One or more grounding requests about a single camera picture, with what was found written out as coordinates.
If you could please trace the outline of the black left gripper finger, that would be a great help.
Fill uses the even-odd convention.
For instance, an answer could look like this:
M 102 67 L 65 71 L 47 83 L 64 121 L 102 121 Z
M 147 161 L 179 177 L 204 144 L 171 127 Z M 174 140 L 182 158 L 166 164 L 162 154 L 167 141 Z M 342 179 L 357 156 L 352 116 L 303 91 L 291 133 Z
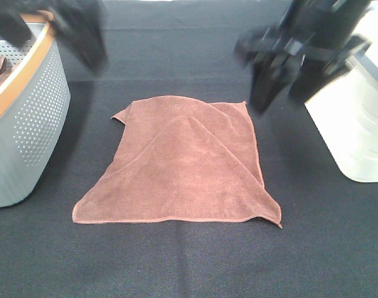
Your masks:
M 32 38 L 32 32 L 20 14 L 0 12 L 0 37 L 15 47 L 21 47 Z

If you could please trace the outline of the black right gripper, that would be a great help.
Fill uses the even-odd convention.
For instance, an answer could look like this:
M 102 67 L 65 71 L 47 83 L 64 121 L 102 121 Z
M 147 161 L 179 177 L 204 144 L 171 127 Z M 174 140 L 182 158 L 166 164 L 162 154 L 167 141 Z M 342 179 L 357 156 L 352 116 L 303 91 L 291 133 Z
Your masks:
M 351 71 L 344 61 L 362 56 L 371 41 L 354 30 L 370 1 L 293 1 L 278 24 L 241 35 L 234 54 L 252 66 L 249 105 L 263 114 L 286 87 L 304 104 L 333 80 Z M 339 65 L 326 72 L 328 65 Z

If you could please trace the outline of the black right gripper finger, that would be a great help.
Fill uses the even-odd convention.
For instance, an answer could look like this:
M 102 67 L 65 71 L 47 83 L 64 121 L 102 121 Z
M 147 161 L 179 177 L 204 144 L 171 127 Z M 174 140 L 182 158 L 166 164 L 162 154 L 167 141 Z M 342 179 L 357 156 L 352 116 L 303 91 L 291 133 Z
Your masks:
M 104 11 L 103 2 L 54 2 L 50 6 L 57 38 L 94 74 L 107 61 L 101 30 Z

